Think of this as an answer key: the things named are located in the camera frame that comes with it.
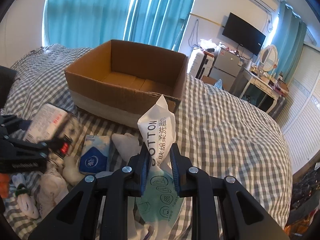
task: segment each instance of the flat screen tv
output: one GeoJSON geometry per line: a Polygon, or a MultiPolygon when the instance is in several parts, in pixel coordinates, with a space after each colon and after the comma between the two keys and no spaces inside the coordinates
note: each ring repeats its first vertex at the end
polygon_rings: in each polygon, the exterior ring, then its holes
{"type": "Polygon", "coordinates": [[[232,39],[254,55],[259,54],[266,38],[262,32],[233,13],[230,13],[222,35],[232,39]]]}

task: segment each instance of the gray and white checkered fabric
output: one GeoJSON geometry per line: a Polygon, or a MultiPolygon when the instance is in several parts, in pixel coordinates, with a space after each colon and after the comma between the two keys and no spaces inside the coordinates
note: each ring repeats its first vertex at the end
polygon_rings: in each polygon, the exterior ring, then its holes
{"type": "MultiPolygon", "coordinates": [[[[24,56],[12,66],[19,73],[1,114],[32,119],[46,102],[72,111],[81,123],[80,137],[71,154],[76,158],[88,133],[129,132],[141,142],[141,135],[135,129],[80,112],[73,105],[64,69],[89,50],[67,49],[55,44],[24,56]]],[[[185,95],[175,116],[181,154],[211,176],[235,176],[284,227],[291,198],[291,164],[279,126],[270,116],[191,76],[187,76],[185,95]]],[[[110,170],[124,165],[114,146],[111,156],[110,170]]],[[[35,199],[40,189],[40,176],[39,172],[25,173],[27,187],[35,199]]],[[[21,213],[14,191],[10,184],[10,197],[5,199],[5,216],[19,237],[27,239],[41,219],[28,219],[21,213]]],[[[191,239],[191,210],[192,203],[188,198],[167,239],[191,239]]],[[[137,213],[135,219],[143,223],[137,213]]]]}

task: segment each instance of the blue and white package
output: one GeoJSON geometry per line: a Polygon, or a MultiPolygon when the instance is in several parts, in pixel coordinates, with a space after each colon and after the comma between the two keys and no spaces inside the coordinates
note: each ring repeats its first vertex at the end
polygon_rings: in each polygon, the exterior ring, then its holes
{"type": "Polygon", "coordinates": [[[84,140],[79,171],[96,174],[108,170],[110,136],[87,135],[84,140]]]}

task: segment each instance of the teal curtain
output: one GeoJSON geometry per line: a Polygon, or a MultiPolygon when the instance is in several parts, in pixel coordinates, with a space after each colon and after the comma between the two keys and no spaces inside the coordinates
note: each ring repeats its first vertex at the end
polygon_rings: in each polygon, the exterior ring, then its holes
{"type": "Polygon", "coordinates": [[[278,51],[279,63],[276,74],[283,73],[284,81],[289,82],[298,65],[302,53],[307,26],[295,15],[285,1],[280,3],[279,23],[272,40],[278,51]]]}
{"type": "Polygon", "coordinates": [[[110,39],[178,50],[193,0],[47,0],[48,44],[96,47],[110,39]]]}

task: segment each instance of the bed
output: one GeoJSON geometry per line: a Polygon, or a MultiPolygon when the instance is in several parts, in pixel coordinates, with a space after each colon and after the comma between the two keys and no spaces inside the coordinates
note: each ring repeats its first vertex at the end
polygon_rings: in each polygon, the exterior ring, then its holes
{"type": "MultiPolygon", "coordinates": [[[[98,118],[74,106],[64,69],[89,50],[67,49],[54,44],[25,55],[12,66],[18,74],[7,103],[1,109],[1,114],[16,114],[24,119],[32,119],[46,102],[72,111],[81,123],[80,137],[71,153],[76,159],[81,153],[84,136],[89,133],[129,132],[142,142],[137,130],[98,118]]],[[[189,75],[175,118],[181,154],[211,176],[235,176],[284,227],[289,215],[292,172],[286,142],[274,120],[255,106],[189,75]]],[[[21,138],[23,131],[12,136],[21,138]]],[[[114,147],[111,156],[111,171],[124,166],[125,162],[114,147]]],[[[37,199],[41,173],[25,173],[25,177],[27,187],[37,199]]],[[[9,198],[4,199],[4,215],[18,236],[27,239],[41,219],[28,219],[21,213],[14,191],[15,187],[10,184],[9,198]]],[[[167,239],[191,239],[191,210],[191,199],[187,198],[167,239]]],[[[137,211],[135,220],[144,224],[137,211]]]]}

